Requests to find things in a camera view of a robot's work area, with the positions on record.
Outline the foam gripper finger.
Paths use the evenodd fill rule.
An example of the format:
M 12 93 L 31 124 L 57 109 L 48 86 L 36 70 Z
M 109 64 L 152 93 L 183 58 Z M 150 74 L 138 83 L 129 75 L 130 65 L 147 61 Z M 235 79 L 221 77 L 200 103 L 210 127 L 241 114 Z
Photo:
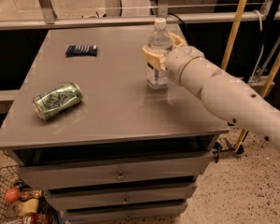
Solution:
M 181 36 L 176 35 L 174 33 L 170 33 L 170 37 L 171 37 L 172 42 L 173 42 L 172 49 L 182 48 L 182 47 L 185 47 L 188 44 L 187 41 L 184 38 L 182 38 Z
M 142 47 L 146 61 L 157 70 L 165 70 L 165 62 L 168 51 L 165 49 L 152 49 L 149 46 Z

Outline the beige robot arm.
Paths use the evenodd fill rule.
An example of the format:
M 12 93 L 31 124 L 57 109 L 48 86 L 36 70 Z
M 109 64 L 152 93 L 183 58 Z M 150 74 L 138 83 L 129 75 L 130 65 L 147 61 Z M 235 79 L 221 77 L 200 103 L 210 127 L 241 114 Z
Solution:
M 174 43 L 171 51 L 143 46 L 145 59 L 198 98 L 214 116 L 258 135 L 280 152 L 280 111 L 180 36 L 174 37 Z

